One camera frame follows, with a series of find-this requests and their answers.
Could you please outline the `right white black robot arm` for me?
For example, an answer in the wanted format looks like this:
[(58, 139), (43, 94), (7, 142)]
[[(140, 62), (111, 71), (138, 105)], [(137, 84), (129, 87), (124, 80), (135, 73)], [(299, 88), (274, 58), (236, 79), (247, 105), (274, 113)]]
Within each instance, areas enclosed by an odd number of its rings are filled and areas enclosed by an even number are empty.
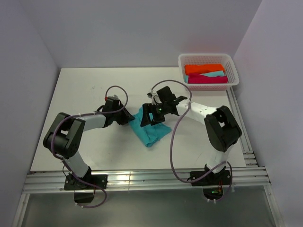
[(211, 156), (205, 165), (206, 172), (201, 177), (192, 180), (192, 182), (195, 183), (205, 178), (209, 184), (216, 184), (221, 179), (221, 174), (226, 170), (226, 166), (230, 165), (227, 161), (230, 150), (242, 136), (242, 131), (228, 107), (223, 105), (215, 108), (183, 100), (171, 103), (162, 102), (160, 104), (145, 103), (142, 108), (141, 127), (162, 123), (165, 121), (165, 115), (167, 114), (174, 114), (179, 117), (172, 132), (169, 149), (170, 167), (178, 180), (185, 182), (178, 176), (173, 164), (173, 143), (177, 127), (184, 117), (205, 126), (209, 142), (213, 147)]

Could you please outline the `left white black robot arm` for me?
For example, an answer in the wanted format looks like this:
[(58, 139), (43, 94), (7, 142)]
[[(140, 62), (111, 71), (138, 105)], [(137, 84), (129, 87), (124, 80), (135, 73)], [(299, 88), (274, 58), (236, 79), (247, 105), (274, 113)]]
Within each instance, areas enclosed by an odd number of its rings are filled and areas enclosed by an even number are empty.
[(43, 146), (69, 170), (68, 174), (64, 174), (65, 190), (106, 188), (107, 175), (93, 175), (79, 153), (82, 135), (85, 131), (106, 128), (113, 122), (126, 125), (133, 120), (134, 117), (115, 97), (106, 98), (105, 104), (93, 113), (75, 116), (57, 114), (44, 137)]

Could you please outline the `pink rolled t shirt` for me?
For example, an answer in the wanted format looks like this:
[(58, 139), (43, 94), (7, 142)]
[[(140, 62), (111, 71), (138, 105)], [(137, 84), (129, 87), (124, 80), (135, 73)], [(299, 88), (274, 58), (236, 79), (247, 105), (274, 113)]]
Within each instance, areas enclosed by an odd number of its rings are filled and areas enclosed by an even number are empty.
[(228, 77), (207, 77), (199, 73), (189, 73), (185, 76), (185, 82), (188, 84), (227, 84)]

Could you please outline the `orange rolled t shirt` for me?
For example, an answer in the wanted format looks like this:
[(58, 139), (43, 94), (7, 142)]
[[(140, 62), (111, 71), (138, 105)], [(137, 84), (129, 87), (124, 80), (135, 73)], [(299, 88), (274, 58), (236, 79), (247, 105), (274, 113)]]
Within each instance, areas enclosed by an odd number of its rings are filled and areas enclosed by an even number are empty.
[(185, 65), (185, 74), (189, 73), (209, 73), (223, 71), (225, 72), (224, 67), (221, 64), (204, 64), (204, 65)]

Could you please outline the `light teal rolled t shirt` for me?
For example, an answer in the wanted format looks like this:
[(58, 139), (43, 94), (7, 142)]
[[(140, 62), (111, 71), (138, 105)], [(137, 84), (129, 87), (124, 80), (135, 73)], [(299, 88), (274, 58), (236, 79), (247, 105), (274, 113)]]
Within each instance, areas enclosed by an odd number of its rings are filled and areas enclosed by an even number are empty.
[(223, 77), (224, 76), (224, 71), (214, 71), (214, 72), (208, 72), (208, 73), (203, 73), (204, 76), (207, 77)]

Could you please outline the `white plastic basket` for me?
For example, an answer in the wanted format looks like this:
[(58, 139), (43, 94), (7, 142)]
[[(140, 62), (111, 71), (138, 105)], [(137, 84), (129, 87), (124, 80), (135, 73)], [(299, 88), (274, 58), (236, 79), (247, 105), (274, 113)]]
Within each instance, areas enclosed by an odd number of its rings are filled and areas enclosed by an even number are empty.
[[(224, 69), (224, 75), (228, 77), (227, 84), (188, 84), (185, 82), (185, 65), (204, 65), (221, 64)], [(236, 71), (232, 58), (222, 53), (186, 53), (178, 57), (178, 66), (184, 83), (192, 91), (216, 91), (227, 90), (239, 83), (238, 73)]]

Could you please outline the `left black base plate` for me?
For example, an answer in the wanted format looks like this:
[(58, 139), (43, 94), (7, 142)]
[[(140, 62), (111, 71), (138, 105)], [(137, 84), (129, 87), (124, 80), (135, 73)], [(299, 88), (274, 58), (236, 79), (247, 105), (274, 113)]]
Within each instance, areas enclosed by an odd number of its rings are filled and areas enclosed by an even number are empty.
[[(81, 178), (81, 180), (88, 182), (89, 184), (96, 185), (102, 189), (106, 189), (108, 175), (91, 175)], [(64, 190), (74, 191), (74, 190), (93, 190), (96, 189), (93, 186), (81, 183), (76, 180), (74, 176), (68, 174), (65, 179)]]

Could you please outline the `aluminium rail frame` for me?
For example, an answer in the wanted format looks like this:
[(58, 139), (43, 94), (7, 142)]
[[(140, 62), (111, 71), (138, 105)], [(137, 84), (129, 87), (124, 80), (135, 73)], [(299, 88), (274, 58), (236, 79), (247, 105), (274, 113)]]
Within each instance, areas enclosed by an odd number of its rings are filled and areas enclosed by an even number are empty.
[[(262, 186), (274, 226), (283, 227), (285, 222), (274, 197), (271, 181), (266, 168), (258, 165), (233, 89), (227, 89), (225, 96), (228, 98), (232, 113), (235, 115), (235, 119), (242, 130), (242, 136), (239, 141), (246, 162), (245, 167), (233, 168), (232, 187)], [(187, 188), (184, 183), (174, 177), (169, 169), (95, 171), (94, 173), (108, 175), (107, 190), (109, 192)], [(64, 193), (63, 173), (59, 171), (33, 171), (27, 175), (13, 220), (12, 225), (14, 227), (22, 225), (30, 196), (44, 193)]]

